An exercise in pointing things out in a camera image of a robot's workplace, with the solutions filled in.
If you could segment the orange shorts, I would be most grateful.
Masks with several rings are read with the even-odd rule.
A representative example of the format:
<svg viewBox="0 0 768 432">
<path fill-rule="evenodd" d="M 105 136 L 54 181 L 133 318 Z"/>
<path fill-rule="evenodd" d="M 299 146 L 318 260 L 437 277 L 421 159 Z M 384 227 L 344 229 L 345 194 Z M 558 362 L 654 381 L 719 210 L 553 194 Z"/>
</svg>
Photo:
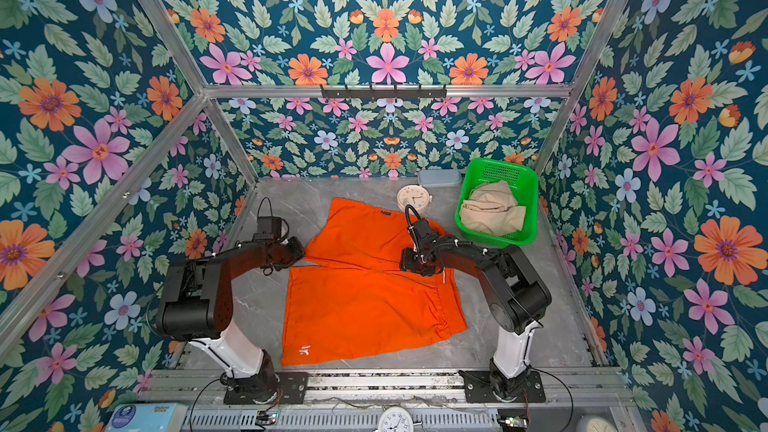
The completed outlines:
<svg viewBox="0 0 768 432">
<path fill-rule="evenodd" d="M 281 364 L 303 366 L 430 346 L 467 330 L 454 272 L 400 269 L 406 219 L 335 198 L 324 228 L 290 271 Z"/>
</svg>

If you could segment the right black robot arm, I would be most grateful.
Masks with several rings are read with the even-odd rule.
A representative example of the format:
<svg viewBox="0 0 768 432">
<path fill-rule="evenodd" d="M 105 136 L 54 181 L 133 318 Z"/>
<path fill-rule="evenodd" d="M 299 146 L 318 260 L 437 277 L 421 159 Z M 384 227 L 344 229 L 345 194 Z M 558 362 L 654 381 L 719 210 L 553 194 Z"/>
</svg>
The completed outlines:
<svg viewBox="0 0 768 432">
<path fill-rule="evenodd" d="M 488 385 L 503 402 L 516 398 L 532 373 L 533 337 L 552 303 L 548 287 L 520 247 L 481 247 L 439 234 L 411 205 L 404 214 L 413 247 L 402 251 L 400 269 L 423 277 L 455 269 L 478 280 L 500 327 Z"/>
</svg>

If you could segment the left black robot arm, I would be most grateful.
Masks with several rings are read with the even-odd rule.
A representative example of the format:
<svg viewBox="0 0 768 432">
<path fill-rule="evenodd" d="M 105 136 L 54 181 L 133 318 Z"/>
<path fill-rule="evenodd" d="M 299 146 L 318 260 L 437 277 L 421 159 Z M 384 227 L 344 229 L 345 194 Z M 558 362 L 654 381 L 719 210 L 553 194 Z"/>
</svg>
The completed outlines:
<svg viewBox="0 0 768 432">
<path fill-rule="evenodd" d="M 246 338 L 235 322 L 232 280 L 253 269 L 280 271 L 303 257 L 304 248 L 290 234 L 287 221 L 267 215 L 257 218 L 251 240 L 169 270 L 156 329 L 203 351 L 223 369 L 219 382 L 227 387 L 227 404 L 273 402 L 280 393 L 269 353 Z"/>
</svg>

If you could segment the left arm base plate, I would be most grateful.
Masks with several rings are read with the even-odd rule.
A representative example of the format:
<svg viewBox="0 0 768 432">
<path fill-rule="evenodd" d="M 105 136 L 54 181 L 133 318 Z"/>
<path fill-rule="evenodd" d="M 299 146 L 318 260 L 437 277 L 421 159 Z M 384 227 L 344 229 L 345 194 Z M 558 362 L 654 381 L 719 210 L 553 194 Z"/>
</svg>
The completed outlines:
<svg viewBox="0 0 768 432">
<path fill-rule="evenodd" d="M 232 378 L 224 373 L 226 405 L 302 404 L 308 388 L 305 372 L 261 373 L 248 378 Z"/>
</svg>

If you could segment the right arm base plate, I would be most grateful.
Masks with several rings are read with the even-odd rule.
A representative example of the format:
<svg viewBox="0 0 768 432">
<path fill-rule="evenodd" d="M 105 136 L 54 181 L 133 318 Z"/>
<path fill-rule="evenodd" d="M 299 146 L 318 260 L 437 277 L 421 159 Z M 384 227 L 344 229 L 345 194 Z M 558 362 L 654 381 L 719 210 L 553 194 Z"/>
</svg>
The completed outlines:
<svg viewBox="0 0 768 432">
<path fill-rule="evenodd" d="M 498 371 L 460 370 L 468 403 L 544 403 L 546 395 L 540 374 L 527 369 L 514 379 Z"/>
</svg>

